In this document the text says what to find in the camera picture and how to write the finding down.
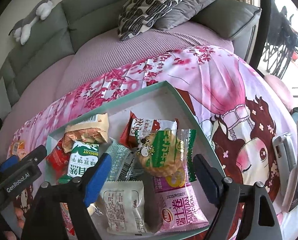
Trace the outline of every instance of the snack box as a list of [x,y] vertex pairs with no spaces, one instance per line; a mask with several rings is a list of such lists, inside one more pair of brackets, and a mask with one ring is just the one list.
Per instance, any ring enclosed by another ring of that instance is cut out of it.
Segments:
[[[193,116],[192,112],[179,95],[177,90],[170,85],[168,82],[159,82],[151,86],[145,87],[141,90],[130,93],[126,96],[118,98],[114,101],[108,102],[80,117],[72,120],[63,127],[52,132],[47,139],[47,154],[52,152],[52,149],[56,146],[57,142],[63,137],[64,131],[67,125],[73,125],[84,121],[95,114],[108,113],[109,118],[109,132],[108,135],[112,138],[119,139],[127,122],[129,121],[130,111],[135,113],[138,118],[149,118],[149,119],[160,119],[160,120],[179,120],[178,129],[195,129],[197,136],[193,147],[193,156],[201,153],[204,155],[208,163],[217,168],[220,173],[224,176],[225,173],[221,167],[221,164],[213,151],[207,137],[203,133],[201,127]],[[99,147],[99,158],[101,152],[101,145]],[[45,165],[45,173],[39,178],[39,180],[46,180],[52,185],[56,184],[55,175],[52,167],[48,164]],[[212,222],[217,209],[214,205],[210,204],[199,184],[198,181],[192,183],[197,201],[199,206],[208,219],[209,223]],[[150,199],[145,199],[145,209],[149,205]],[[118,236],[107,233],[108,222],[105,215],[99,216],[96,214],[92,215],[92,220],[102,237],[102,239],[116,239],[116,240],[127,240],[127,239],[143,239],[149,238],[154,239],[165,239],[165,240],[181,240],[190,236],[196,235],[208,229],[207,227],[199,228],[191,231],[183,232],[172,232],[165,233],[155,236]]]

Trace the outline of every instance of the barcode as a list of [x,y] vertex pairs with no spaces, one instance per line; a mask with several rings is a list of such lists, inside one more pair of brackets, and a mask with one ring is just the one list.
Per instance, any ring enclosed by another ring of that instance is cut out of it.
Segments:
[[84,123],[84,122],[96,122],[97,121],[97,115],[94,115],[92,117],[90,117],[89,119],[82,121],[80,123]]
[[129,171],[130,167],[131,167],[131,165],[128,164],[128,163],[123,164],[122,170],[119,174],[118,181],[125,181],[126,180],[126,176],[127,176],[127,173]]
[[17,155],[19,146],[20,146],[20,143],[19,142],[13,144],[13,150],[12,150],[12,154],[13,155]]

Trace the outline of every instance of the screw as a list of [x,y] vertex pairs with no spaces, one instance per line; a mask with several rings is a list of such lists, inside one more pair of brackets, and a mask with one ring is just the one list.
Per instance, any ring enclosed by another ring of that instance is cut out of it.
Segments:
[[81,181],[81,177],[74,177],[73,179],[72,179],[72,182],[73,183],[79,183]]
[[46,182],[46,181],[45,181],[45,182],[42,182],[42,183],[41,183],[41,187],[42,187],[42,188],[47,188],[48,186],[49,186],[49,182]]
[[261,181],[257,181],[256,185],[257,185],[257,187],[263,187],[264,186],[264,184]]
[[232,183],[232,179],[230,177],[224,177],[224,182],[230,184]]

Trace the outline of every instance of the gray stuffed cat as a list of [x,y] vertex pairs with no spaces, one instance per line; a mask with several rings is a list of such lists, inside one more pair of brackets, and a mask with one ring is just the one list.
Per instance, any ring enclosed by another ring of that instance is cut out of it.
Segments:
[[23,45],[25,44],[31,32],[31,27],[40,19],[45,20],[51,13],[53,4],[50,0],[40,1],[33,10],[28,14],[24,19],[19,20],[9,32],[9,35],[15,38],[16,42],[19,42]]

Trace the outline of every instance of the snack packet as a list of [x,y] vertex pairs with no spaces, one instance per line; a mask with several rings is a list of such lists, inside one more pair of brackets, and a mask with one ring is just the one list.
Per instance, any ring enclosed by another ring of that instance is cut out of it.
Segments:
[[61,213],[62,213],[62,217],[64,220],[64,224],[66,226],[66,229],[68,230],[68,232],[71,235],[75,235],[74,232],[74,228],[73,228],[73,224],[72,224],[72,220],[69,214],[69,208],[68,208],[68,204],[67,203],[60,203],[60,207],[61,207]]
[[177,130],[178,120],[157,120],[137,118],[134,113],[130,112],[129,122],[122,133],[119,143],[122,145],[134,148],[140,143],[143,131],[158,131],[158,130]]
[[62,142],[63,142],[63,139],[61,139],[57,143],[57,145],[52,150],[52,152],[45,158],[49,163],[49,165],[55,170],[56,174],[61,174],[61,175],[63,171],[67,168],[69,159],[70,159],[70,154],[64,153],[64,150],[62,148]]
[[62,144],[64,152],[70,152],[75,141],[108,142],[108,129],[108,114],[97,114],[86,121],[67,126]]
[[17,155],[20,158],[20,160],[22,160],[27,154],[28,153],[25,150],[25,143],[23,140],[11,144],[10,156]]
[[70,155],[68,176],[82,177],[85,171],[93,167],[99,157],[99,145],[76,141]]
[[185,146],[176,133],[177,130],[142,131],[136,155],[143,168],[152,176],[172,175],[182,165]]
[[111,138],[111,140],[112,144],[106,151],[112,159],[112,166],[107,181],[129,180],[134,164],[134,153],[127,147],[119,144],[115,139]]
[[58,179],[58,184],[67,184],[70,180],[72,180],[72,177],[65,174]]
[[147,235],[142,181],[105,182],[100,196],[108,218],[108,233]]
[[177,138],[183,142],[185,153],[181,166],[170,176],[153,177],[156,201],[161,216],[158,233],[187,231],[209,224],[199,208],[191,185],[191,182],[196,180],[192,164],[195,137],[195,130],[178,130]]

